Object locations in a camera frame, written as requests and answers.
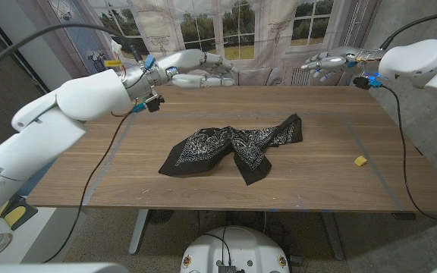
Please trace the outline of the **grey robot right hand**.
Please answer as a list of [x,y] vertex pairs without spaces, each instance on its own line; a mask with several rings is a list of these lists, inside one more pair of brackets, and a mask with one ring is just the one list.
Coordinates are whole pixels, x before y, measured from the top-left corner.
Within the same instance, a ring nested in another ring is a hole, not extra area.
[[321,82],[344,72],[374,77],[379,76],[379,64],[385,53],[386,50],[341,46],[308,58],[300,69],[309,71]]

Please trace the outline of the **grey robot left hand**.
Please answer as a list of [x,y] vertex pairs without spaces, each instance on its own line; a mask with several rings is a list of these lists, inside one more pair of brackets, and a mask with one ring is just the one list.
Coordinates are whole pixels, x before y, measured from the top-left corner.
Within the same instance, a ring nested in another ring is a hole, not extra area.
[[148,55],[129,67],[122,83],[128,95],[143,100],[158,97],[156,88],[173,84],[182,89],[229,87],[236,84],[239,68],[220,55],[186,49],[157,59]]

